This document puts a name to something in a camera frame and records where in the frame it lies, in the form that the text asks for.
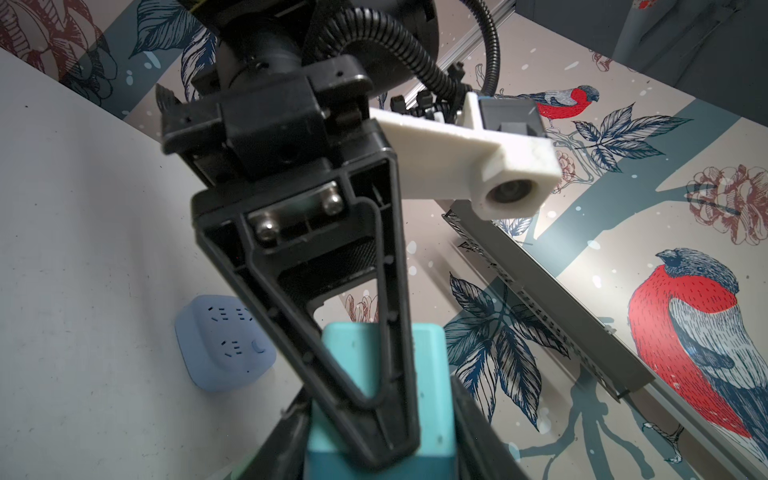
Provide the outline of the teal plug adapter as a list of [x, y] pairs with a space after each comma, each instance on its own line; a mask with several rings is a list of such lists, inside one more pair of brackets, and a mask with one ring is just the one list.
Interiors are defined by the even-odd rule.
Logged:
[[[396, 446], [410, 435], [406, 406], [418, 412], [419, 447], [380, 470], [360, 464], [349, 445], [318, 404], [312, 405], [304, 461], [305, 479], [457, 479], [459, 477], [446, 335], [436, 324], [411, 327], [416, 387], [408, 399], [391, 387], [390, 399], [364, 417], [364, 435], [375, 440], [375, 452], [386, 453], [385, 441]], [[322, 342], [367, 397], [380, 390], [380, 328], [376, 323], [337, 322], [327, 325]]]

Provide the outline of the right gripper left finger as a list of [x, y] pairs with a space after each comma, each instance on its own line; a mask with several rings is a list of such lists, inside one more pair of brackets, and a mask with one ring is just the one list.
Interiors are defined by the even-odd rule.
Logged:
[[258, 451], [235, 466], [231, 479], [303, 478], [305, 452], [311, 427], [312, 399], [302, 388]]

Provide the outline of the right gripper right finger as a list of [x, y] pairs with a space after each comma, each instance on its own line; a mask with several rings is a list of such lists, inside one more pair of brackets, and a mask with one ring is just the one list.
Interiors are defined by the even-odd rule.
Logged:
[[451, 377], [454, 423], [456, 429], [458, 475], [461, 480], [527, 480], [486, 417], [464, 388]]

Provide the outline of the blue square power socket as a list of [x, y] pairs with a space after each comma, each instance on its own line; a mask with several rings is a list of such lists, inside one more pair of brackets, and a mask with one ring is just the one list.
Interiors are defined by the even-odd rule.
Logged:
[[275, 363], [277, 351], [238, 298], [195, 297], [174, 323], [192, 382], [207, 392], [227, 392], [255, 382]]

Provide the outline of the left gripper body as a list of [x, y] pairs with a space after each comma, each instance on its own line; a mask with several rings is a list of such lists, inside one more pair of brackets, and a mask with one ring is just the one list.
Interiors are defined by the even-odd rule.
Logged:
[[162, 151], [204, 185], [200, 198], [288, 198], [335, 181], [352, 198], [392, 198], [396, 155], [371, 116], [374, 82], [353, 56], [273, 60], [181, 102], [158, 87]]

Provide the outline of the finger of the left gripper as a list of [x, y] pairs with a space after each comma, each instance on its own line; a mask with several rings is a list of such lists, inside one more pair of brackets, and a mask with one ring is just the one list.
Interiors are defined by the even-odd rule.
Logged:
[[[416, 387], [408, 268], [396, 158], [392, 198], [345, 195], [337, 182], [288, 198], [200, 198], [191, 218], [200, 248], [252, 312], [283, 357], [367, 468], [387, 468], [419, 446], [418, 412], [406, 406], [409, 437], [386, 453], [364, 433], [364, 417]], [[380, 390], [365, 396], [322, 342], [332, 301], [376, 286]]]

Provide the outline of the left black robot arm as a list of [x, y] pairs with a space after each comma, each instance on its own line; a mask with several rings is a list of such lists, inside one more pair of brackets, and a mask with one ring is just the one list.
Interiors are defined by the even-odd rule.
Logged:
[[[187, 1], [218, 38], [193, 80], [199, 96], [155, 91], [162, 148], [204, 183], [196, 240], [303, 383], [256, 464], [283, 473], [315, 401], [352, 459], [376, 471], [421, 440], [399, 163], [404, 149], [370, 113], [369, 69], [404, 68], [454, 118], [469, 86], [422, 41], [423, 1]], [[378, 289], [379, 386], [367, 397], [323, 345], [319, 300], [368, 280]]]

